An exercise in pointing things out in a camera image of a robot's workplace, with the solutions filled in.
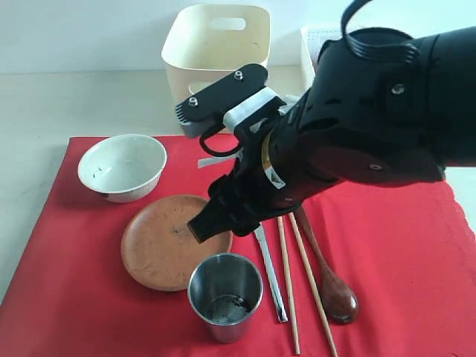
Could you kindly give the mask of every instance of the brown spoon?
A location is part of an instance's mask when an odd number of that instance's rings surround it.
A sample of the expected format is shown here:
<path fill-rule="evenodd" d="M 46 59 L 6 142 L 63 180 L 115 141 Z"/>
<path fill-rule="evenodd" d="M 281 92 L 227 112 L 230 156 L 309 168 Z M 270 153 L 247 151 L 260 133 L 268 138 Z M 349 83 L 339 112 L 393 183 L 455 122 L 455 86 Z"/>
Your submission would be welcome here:
<path fill-rule="evenodd" d="M 357 297 L 350 287 L 335 275 L 324 259 L 303 206 L 295 211 L 295 216 L 311 243 L 321 267 L 321 300 L 326 315 L 337 324 L 350 324 L 358 315 Z"/>

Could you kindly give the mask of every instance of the brown plate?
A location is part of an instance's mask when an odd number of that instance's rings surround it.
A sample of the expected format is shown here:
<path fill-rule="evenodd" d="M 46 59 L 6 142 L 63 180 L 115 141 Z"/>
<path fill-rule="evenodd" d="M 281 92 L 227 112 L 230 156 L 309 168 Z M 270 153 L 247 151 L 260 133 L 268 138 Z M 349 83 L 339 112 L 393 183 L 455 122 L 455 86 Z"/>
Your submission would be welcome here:
<path fill-rule="evenodd" d="M 198 244 L 187 228 L 206 203 L 198 196 L 169 196 L 135 215 L 120 244 L 129 274 L 151 289 L 174 292 L 187 288 L 192 271 L 203 259 L 229 252 L 230 231 Z"/>

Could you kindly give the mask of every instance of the stainless steel cup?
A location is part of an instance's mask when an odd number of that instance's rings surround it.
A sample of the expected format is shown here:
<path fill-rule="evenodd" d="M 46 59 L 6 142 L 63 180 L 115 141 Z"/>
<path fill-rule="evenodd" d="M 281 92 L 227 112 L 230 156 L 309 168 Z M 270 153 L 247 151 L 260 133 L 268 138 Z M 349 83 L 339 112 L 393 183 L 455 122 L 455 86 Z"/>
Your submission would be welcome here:
<path fill-rule="evenodd" d="M 238 254 L 222 253 L 202 261 L 188 283 L 188 299 L 212 336 L 236 341 L 246 332 L 263 296 L 263 282 L 254 264 Z"/>

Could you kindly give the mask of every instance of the red cloth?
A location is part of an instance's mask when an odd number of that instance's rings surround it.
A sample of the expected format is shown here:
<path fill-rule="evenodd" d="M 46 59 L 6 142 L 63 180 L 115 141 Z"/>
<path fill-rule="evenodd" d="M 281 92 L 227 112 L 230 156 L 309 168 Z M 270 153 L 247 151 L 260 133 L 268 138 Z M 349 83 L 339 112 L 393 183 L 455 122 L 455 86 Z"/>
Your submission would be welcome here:
<path fill-rule="evenodd" d="M 99 138 L 73 138 L 0 310 L 0 356 L 290 356 L 290 324 L 279 324 L 253 237 L 232 251 L 249 257 L 265 292 L 248 334 L 215 343 L 187 293 L 136 283 L 120 260 L 129 220 L 164 196 L 206 196 L 231 162 L 197 169 L 197 140 L 163 137 L 169 153 L 158 187 L 126 204 L 106 202 L 77 178 Z M 220 135 L 216 148 L 233 139 Z M 308 199 L 324 256 L 361 306 L 349 326 L 332 325 L 340 356 L 476 356 L 476 245 L 446 183 L 398 189 L 344 183 Z M 294 235 L 288 250 L 303 356 L 330 356 Z M 265 222 L 281 292 L 286 285 L 275 219 Z M 315 269 L 315 259 L 308 248 Z"/>

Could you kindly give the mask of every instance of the ceramic bowl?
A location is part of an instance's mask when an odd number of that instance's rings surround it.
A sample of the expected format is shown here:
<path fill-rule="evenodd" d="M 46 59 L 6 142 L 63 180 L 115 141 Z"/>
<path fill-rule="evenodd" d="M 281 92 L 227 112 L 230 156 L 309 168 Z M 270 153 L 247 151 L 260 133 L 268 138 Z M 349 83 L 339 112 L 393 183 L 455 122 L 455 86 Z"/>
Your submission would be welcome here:
<path fill-rule="evenodd" d="M 81 158 L 77 173 L 90 190 L 111 202 L 131 202 L 150 193 L 167 162 L 156 139 L 139 134 L 117 135 L 95 144 Z"/>

